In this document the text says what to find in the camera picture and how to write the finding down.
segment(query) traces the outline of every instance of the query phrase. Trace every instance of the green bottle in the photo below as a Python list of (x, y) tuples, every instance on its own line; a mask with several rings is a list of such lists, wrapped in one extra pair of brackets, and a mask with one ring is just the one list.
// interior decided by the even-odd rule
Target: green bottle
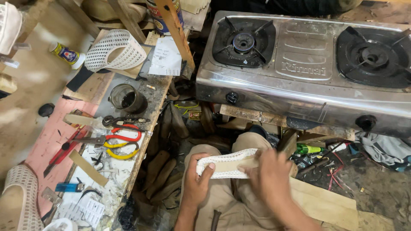
[(302, 143), (297, 144), (297, 153), (299, 154), (307, 154), (307, 153), (322, 152), (322, 151), (324, 151), (324, 148), (309, 146), (309, 145), (305, 145)]

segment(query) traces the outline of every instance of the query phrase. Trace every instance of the khaki pants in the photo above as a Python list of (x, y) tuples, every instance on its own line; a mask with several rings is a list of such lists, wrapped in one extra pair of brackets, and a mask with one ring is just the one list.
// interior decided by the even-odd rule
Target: khaki pants
[[(271, 148), (271, 145), (261, 135), (246, 132), (238, 136), (232, 151), (238, 152), (248, 148), (264, 150)], [(216, 148), (210, 145), (194, 146), (185, 158), (186, 170), (191, 155), (199, 152), (207, 152), (214, 156), (221, 155)], [(199, 206), (195, 222), (196, 231), (209, 231), (211, 229), (214, 210), (222, 213), (217, 226), (219, 231), (282, 229), (282, 225), (273, 217), (271, 211), (252, 192), (248, 179), (210, 179), (207, 198)]]

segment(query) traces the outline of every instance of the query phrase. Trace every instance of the person's left hand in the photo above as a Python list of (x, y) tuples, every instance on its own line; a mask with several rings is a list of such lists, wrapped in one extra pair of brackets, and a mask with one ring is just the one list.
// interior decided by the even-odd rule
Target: person's left hand
[(215, 164), (209, 164), (201, 176), (197, 174), (196, 168), (199, 159), (209, 156), (210, 154), (205, 152), (191, 155), (187, 171), (185, 172), (184, 192), (181, 199), (182, 207), (197, 209), (199, 204), (206, 199), (208, 181), (214, 173)]

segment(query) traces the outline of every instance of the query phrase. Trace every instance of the pink surface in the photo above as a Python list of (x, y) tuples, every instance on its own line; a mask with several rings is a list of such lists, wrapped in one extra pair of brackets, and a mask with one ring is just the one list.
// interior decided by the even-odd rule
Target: pink surface
[[(61, 145), (76, 131), (75, 128), (63, 122), (64, 116), (70, 113), (73, 109), (79, 109), (90, 115), (94, 115), (97, 107), (98, 105), (84, 101), (60, 98), (55, 105), (53, 114), (51, 114), (50, 118), (47, 120), (33, 149), (28, 154), (25, 163), (32, 168), (38, 178), (39, 191), (37, 197), (39, 211), (42, 217), (52, 206), (51, 202), (42, 198), (43, 190), (46, 187), (49, 187), (54, 191), (57, 183), (65, 181), (73, 164), (73, 161), (69, 157), (66, 157), (60, 164), (56, 165), (51, 170), (46, 178), (43, 178), (43, 172), (48, 166), (48, 162), (53, 158), (57, 151), (60, 150)], [(77, 145), (75, 149), (78, 151), (80, 147), (81, 144)]]

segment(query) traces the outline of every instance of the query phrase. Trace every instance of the cigarette butt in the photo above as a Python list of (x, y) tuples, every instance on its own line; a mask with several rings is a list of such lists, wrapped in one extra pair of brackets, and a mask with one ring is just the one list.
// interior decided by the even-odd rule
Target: cigarette butt
[(148, 85), (148, 84), (147, 84), (147, 87), (148, 87), (148, 88), (151, 88), (151, 89), (153, 89), (153, 90), (157, 90), (155, 87), (150, 86), (150, 85)]

